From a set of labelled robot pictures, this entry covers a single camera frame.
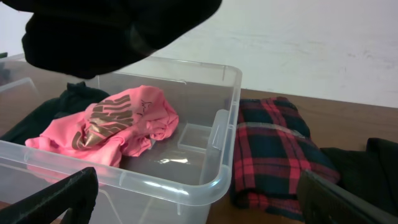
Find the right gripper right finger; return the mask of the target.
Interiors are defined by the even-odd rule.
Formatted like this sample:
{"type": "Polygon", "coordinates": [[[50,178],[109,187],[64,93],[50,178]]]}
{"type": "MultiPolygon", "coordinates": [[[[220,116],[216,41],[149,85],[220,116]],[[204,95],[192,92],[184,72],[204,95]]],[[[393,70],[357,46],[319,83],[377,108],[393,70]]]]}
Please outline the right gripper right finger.
{"type": "Polygon", "coordinates": [[[306,224],[397,224],[397,217],[305,170],[297,198],[306,224]]]}

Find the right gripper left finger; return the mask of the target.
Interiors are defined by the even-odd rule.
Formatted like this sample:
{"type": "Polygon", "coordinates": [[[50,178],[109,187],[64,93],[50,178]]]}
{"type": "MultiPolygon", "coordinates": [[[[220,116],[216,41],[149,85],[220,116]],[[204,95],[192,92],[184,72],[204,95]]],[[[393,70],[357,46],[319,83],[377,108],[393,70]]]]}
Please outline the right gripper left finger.
{"type": "Polygon", "coordinates": [[[2,224],[88,224],[96,204],[99,183],[94,167],[86,167],[47,188],[1,210],[2,224]]]}

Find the pink t-shirt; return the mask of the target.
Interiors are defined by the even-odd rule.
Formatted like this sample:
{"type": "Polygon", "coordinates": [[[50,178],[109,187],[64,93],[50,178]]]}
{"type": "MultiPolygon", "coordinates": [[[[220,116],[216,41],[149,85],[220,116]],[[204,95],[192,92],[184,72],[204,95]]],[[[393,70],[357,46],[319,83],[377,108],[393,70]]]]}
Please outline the pink t-shirt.
{"type": "Polygon", "coordinates": [[[155,141],[171,137],[177,112],[154,86],[111,95],[86,110],[57,118],[27,147],[119,167],[123,156],[138,157],[155,141]]]}

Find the dark navy cloth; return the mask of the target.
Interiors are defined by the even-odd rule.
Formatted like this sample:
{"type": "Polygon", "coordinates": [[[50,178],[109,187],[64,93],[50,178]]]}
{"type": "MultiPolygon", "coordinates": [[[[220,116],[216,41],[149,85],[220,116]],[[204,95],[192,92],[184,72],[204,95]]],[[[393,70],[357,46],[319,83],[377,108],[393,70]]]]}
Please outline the dark navy cloth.
{"type": "Polygon", "coordinates": [[[84,111],[90,104],[99,103],[108,96],[107,92],[88,87],[85,82],[68,83],[59,97],[42,103],[1,136],[1,140],[24,145],[27,139],[43,133],[53,120],[84,111]]]}

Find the black cloth bundle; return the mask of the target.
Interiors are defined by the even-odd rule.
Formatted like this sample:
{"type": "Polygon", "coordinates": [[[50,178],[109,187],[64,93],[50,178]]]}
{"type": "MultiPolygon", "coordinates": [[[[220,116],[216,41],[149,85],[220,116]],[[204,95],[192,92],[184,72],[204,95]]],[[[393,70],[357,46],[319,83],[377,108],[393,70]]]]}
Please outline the black cloth bundle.
{"type": "Polygon", "coordinates": [[[209,19],[221,0],[2,0],[32,13],[22,38],[34,67],[91,79],[138,62],[209,19]]]}

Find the clear plastic storage container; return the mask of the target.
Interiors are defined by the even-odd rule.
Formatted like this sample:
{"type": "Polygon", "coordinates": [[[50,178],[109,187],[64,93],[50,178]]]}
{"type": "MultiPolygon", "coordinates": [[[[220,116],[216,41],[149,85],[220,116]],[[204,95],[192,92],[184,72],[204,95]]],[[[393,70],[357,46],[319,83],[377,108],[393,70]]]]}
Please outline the clear plastic storage container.
{"type": "Polygon", "coordinates": [[[124,157],[121,169],[1,141],[1,206],[94,167],[99,192],[89,223],[206,223],[231,182],[241,79],[232,66],[158,57],[91,80],[35,68],[23,54],[1,59],[1,136],[82,81],[110,95],[156,86],[179,115],[170,138],[124,157]]]}

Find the large black cloth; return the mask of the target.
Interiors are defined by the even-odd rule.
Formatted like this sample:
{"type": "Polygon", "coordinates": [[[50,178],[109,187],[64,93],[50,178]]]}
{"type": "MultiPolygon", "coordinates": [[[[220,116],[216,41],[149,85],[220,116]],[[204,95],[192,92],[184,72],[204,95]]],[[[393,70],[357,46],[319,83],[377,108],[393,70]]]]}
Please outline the large black cloth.
{"type": "Polygon", "coordinates": [[[321,151],[332,161],[339,185],[370,204],[397,216],[397,143],[369,138],[365,151],[335,147],[321,151]]]}

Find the red plaid folded cloth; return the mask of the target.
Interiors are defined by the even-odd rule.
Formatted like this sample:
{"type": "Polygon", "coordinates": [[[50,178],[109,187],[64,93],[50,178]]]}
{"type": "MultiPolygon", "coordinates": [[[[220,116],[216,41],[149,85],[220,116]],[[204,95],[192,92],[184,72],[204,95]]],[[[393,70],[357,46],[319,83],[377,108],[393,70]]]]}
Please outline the red plaid folded cloth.
{"type": "Polygon", "coordinates": [[[340,174],[312,141],[309,127],[287,98],[239,102],[231,202],[302,221],[297,186],[309,170],[336,184],[340,174]]]}

